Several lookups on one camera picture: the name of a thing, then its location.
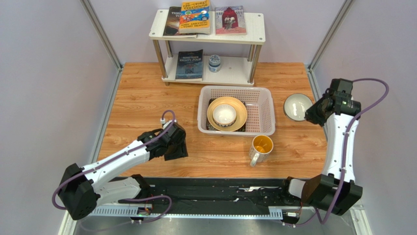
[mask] cable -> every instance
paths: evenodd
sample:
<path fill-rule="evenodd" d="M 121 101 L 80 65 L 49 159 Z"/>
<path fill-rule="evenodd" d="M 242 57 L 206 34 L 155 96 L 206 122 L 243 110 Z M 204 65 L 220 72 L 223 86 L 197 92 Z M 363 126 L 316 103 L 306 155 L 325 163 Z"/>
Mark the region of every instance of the cable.
<path fill-rule="evenodd" d="M 77 178 L 78 178 L 78 177 L 80 177 L 80 176 L 83 176 L 83 175 L 86 175 L 86 174 L 88 174 L 88 173 L 94 172 L 94 171 L 96 171 L 96 170 L 98 170 L 98 169 L 101 169 L 102 167 L 104 167 L 104 166 L 106 166 L 106 165 L 108 165 L 108 164 L 110 164 L 110 163 L 114 162 L 115 160 L 117 160 L 117 159 L 119 159 L 119 158 L 121 158 L 121 157 L 125 156 L 125 155 L 126 155 L 126 154 L 128 154 L 129 152 L 132 152 L 132 151 L 138 150 L 138 149 L 140 149 L 140 148 L 142 148 L 142 147 L 144 147 L 144 146 L 146 146 L 146 145 L 148 145 L 148 144 L 150 144 L 150 143 L 153 143 L 153 142 L 155 142 L 156 140 L 158 140 L 159 138 L 161 138 L 163 135 L 165 135 L 165 133 L 167 133 L 167 132 L 168 132 L 168 130 L 169 130 L 169 129 L 170 129 L 170 128 L 174 125 L 174 122 L 175 122 L 175 120 L 176 120 L 176 118 L 175 118 L 175 113 L 174 113 L 174 111 L 172 111 L 172 110 L 165 110 L 165 112 L 162 114 L 162 119 L 163 119 L 163 117 L 165 116 L 165 114 L 166 114 L 166 113 L 168 113 L 168 112 L 172 113 L 172 121 L 168 124 L 167 128 L 165 128 L 165 129 L 162 131 L 162 133 L 160 133 L 159 135 L 157 135 L 155 138 L 153 138 L 152 140 L 150 140 L 150 141 L 148 141 L 148 142 L 146 142 L 146 143 L 143 143 L 143 144 L 141 144 L 141 145 L 139 145 L 139 146 L 137 146 L 137 147 L 134 147 L 134 148 L 132 148 L 132 149 L 130 149 L 130 150 L 127 150 L 126 152 L 120 153 L 119 155 L 117 155 L 117 156 L 115 156 L 114 158 L 112 158 L 112 159 L 110 159 L 110 160 L 106 161 L 105 163 L 103 163 L 103 164 L 101 164 L 101 165 L 98 165 L 96 168 L 93 168 L 93 169 L 90 169 L 90 170 L 86 170 L 86 171 L 83 171 L 83 172 L 81 172 L 81 173 L 79 173 L 79 174 L 76 174 L 76 175 L 72 176 L 71 178 L 69 178 L 69 179 L 65 180 L 62 184 L 60 184 L 60 185 L 58 186 L 58 188 L 57 188 L 57 189 L 53 192 L 53 195 L 52 195 L 52 204 L 54 205 L 54 207 L 56 207 L 56 208 L 58 208 L 58 209 L 60 209 L 60 210 L 66 210 L 66 208 L 65 208 L 65 207 L 61 207 L 60 205 L 58 205 L 58 204 L 56 203 L 56 195 L 58 194 L 59 190 L 61 190 L 61 189 L 62 189 L 65 185 L 67 185 L 69 182 L 73 181 L 74 179 L 77 179 Z"/>
<path fill-rule="evenodd" d="M 300 202 L 300 209 L 298 210 L 298 216 L 301 217 L 301 212 L 302 212 L 302 202 Z"/>
<path fill-rule="evenodd" d="M 306 222 L 302 223 L 302 224 L 297 224 L 297 225 L 291 225 L 293 227 L 299 227 L 299 226 L 304 226 L 306 224 L 308 224 L 315 215 L 317 215 L 317 217 L 319 218 L 319 221 L 321 224 L 325 224 L 334 208 L 334 205 L 336 204 L 337 198 L 340 195 L 340 191 L 342 190 L 342 186 L 343 186 L 343 182 L 345 179 L 345 167 L 346 167 L 346 154 L 347 154 L 347 148 L 348 148 L 348 138 L 349 138 L 349 131 L 353 125 L 353 123 L 364 113 L 366 113 L 368 110 L 370 110 L 371 108 L 375 107 L 377 104 L 379 104 L 383 99 L 385 99 L 385 97 L 388 95 L 388 92 L 390 91 L 390 87 L 388 86 L 388 84 L 380 79 L 377 78 L 360 78 L 360 79 L 356 79 L 353 80 L 353 82 L 360 82 L 360 81 L 376 81 L 379 83 L 382 83 L 385 86 L 385 92 L 384 94 L 376 101 L 374 102 L 372 105 L 368 106 L 367 108 L 365 108 L 364 110 L 360 111 L 357 115 L 355 115 L 352 120 L 350 121 L 349 125 L 347 125 L 346 128 L 346 132 L 345 132 L 345 137 L 343 140 L 343 151 L 342 151 L 342 173 L 340 175 L 340 179 L 339 179 L 339 184 L 337 186 L 337 190 L 333 196 L 333 200 L 330 203 L 329 208 L 327 209 L 326 215 L 324 216 L 324 219 L 321 218 L 319 210 L 317 208 L 316 209 L 316 213 Z"/>
<path fill-rule="evenodd" d="M 168 208 L 162 212 L 160 215 L 158 215 L 155 218 L 152 219 L 148 219 L 148 220 L 133 220 L 133 221 L 128 221 L 128 222 L 123 222 L 114 226 L 111 226 L 109 228 L 105 228 L 105 229 L 98 229 L 98 230 L 93 230 L 93 229 L 87 229 L 86 227 L 83 226 L 82 223 L 79 223 L 80 228 L 82 228 L 83 230 L 87 231 L 87 232 L 103 232 L 103 231 L 108 231 L 108 230 L 112 230 L 115 228 L 118 228 L 120 226 L 126 225 L 126 224 L 132 224 L 132 223 L 139 223 L 139 224 L 143 224 L 143 223 L 150 223 L 150 222 L 154 222 L 158 219 L 161 219 L 172 207 L 172 199 L 169 196 L 166 195 L 161 195 L 161 196 L 154 196 L 154 197 L 147 197 L 147 198 L 142 198 L 142 199 L 124 199 L 125 201 L 129 201 L 129 202 L 143 202 L 143 201 L 148 201 L 148 200 L 155 200 L 155 199 L 161 199 L 161 198 L 166 198 L 169 200 L 169 205 Z"/>
<path fill-rule="evenodd" d="M 150 222 L 154 222 L 154 221 L 162 218 L 162 216 L 164 216 L 171 209 L 171 207 L 172 207 L 171 197 L 166 196 L 166 195 L 160 195 L 160 196 L 148 197 L 148 198 L 143 198 L 143 199 L 125 199 L 125 200 L 129 201 L 129 202 L 143 202 L 143 201 L 147 201 L 147 200 L 155 200 L 155 199 L 160 199 L 160 198 L 168 199 L 168 201 L 169 201 L 168 208 L 164 212 L 162 212 L 160 215 L 158 215 L 157 217 L 149 219 L 149 220 L 142 221 L 142 223 L 150 223 Z"/>

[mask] yellow plate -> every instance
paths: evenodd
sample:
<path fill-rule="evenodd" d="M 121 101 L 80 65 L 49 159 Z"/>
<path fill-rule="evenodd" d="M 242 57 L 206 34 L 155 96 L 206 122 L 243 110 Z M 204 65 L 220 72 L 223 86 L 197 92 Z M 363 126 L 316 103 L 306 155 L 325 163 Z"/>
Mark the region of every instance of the yellow plate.
<path fill-rule="evenodd" d="M 213 111 L 214 109 L 221 104 L 231 105 L 236 110 L 236 121 L 231 126 L 221 127 L 217 125 L 213 120 Z M 238 99 L 224 96 L 215 99 L 207 108 L 207 119 L 210 124 L 219 131 L 237 131 L 241 128 L 248 118 L 248 111 L 246 110 L 245 105 Z"/>

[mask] shelf leg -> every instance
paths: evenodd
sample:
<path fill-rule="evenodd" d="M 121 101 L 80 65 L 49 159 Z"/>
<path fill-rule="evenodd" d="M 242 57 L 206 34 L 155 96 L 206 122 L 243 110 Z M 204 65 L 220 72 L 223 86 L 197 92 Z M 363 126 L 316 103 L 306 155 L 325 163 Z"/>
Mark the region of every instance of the shelf leg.
<path fill-rule="evenodd" d="M 262 48 L 262 45 L 255 46 L 254 61 L 252 62 L 251 74 L 249 74 L 249 79 L 248 79 L 248 83 L 250 84 L 254 83 L 255 70 L 256 70 L 256 65 L 258 64 L 259 53 L 260 53 L 261 48 Z"/>
<path fill-rule="evenodd" d="M 154 42 L 155 52 L 157 54 L 159 66 L 161 68 L 162 78 L 168 78 L 168 74 L 166 73 L 165 63 L 163 62 L 161 47 L 159 46 L 159 42 L 158 40 L 153 40 L 153 42 Z"/>
<path fill-rule="evenodd" d="M 169 44 L 168 40 L 165 41 L 165 44 L 166 44 L 166 51 L 168 51 L 168 57 L 171 58 L 173 56 L 172 55 L 172 50 L 171 50 L 171 45 Z"/>
<path fill-rule="evenodd" d="M 254 60 L 254 51 L 255 45 L 251 45 L 251 48 L 249 49 L 248 62 L 252 62 Z"/>

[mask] white shelf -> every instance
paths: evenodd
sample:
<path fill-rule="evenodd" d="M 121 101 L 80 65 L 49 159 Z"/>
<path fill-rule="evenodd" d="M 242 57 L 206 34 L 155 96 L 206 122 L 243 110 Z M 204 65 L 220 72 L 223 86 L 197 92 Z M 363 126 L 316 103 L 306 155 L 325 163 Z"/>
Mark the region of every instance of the white shelf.
<path fill-rule="evenodd" d="M 247 87 L 254 86 L 253 84 L 248 83 L 252 67 L 252 62 L 248 62 L 248 58 L 227 56 L 222 56 L 221 58 L 221 70 L 219 72 L 210 72 L 209 56 L 205 55 L 203 57 L 203 81 L 176 81 L 175 74 L 177 72 L 178 54 L 174 54 L 173 57 L 166 58 L 165 68 L 168 78 L 162 78 L 162 81 Z"/>
<path fill-rule="evenodd" d="M 210 11 L 210 35 L 198 34 L 197 38 L 164 38 L 163 31 L 168 17 L 168 10 L 158 10 L 149 37 L 152 40 L 263 45 L 265 43 L 263 14 L 246 12 L 244 14 L 247 35 L 216 35 L 215 15 L 213 11 Z"/>

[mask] book cover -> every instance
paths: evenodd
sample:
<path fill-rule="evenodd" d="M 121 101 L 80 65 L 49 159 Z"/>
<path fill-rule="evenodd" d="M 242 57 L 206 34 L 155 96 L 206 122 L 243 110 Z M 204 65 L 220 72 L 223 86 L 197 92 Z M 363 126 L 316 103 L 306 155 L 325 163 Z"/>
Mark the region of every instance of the book cover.
<path fill-rule="evenodd" d="M 168 18 L 166 18 L 165 30 L 163 31 L 163 37 L 187 37 L 195 38 L 195 33 L 179 33 L 178 28 L 180 26 L 181 7 L 172 6 L 168 11 Z"/>
<path fill-rule="evenodd" d="M 216 35 L 246 35 L 243 6 L 216 7 Z"/>
<path fill-rule="evenodd" d="M 183 2 L 180 29 L 210 28 L 210 0 Z"/>
<path fill-rule="evenodd" d="M 175 80 L 203 80 L 203 50 L 180 51 Z"/>

